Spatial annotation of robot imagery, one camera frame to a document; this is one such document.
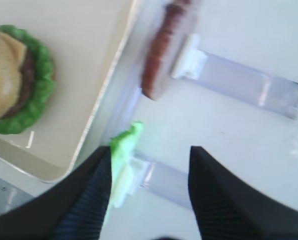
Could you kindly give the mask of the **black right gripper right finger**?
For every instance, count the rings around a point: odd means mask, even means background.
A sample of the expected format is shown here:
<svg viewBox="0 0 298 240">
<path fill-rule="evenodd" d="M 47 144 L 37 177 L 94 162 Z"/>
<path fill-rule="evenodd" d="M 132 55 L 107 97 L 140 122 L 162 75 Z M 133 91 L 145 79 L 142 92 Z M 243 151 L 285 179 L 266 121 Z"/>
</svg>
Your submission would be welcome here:
<svg viewBox="0 0 298 240">
<path fill-rule="evenodd" d="M 190 148 L 188 192 L 204 240 L 298 240 L 298 211 L 239 179 L 201 146 Z"/>
</svg>

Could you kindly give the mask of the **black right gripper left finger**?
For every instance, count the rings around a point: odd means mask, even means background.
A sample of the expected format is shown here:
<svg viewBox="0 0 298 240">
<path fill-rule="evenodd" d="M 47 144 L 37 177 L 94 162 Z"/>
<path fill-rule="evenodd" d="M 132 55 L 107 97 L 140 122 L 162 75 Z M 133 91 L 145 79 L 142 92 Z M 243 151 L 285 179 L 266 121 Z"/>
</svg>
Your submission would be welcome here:
<svg viewBox="0 0 298 240">
<path fill-rule="evenodd" d="M 1 215 L 0 240 L 98 240 L 111 190 L 111 149 L 101 146 L 54 187 Z"/>
</svg>

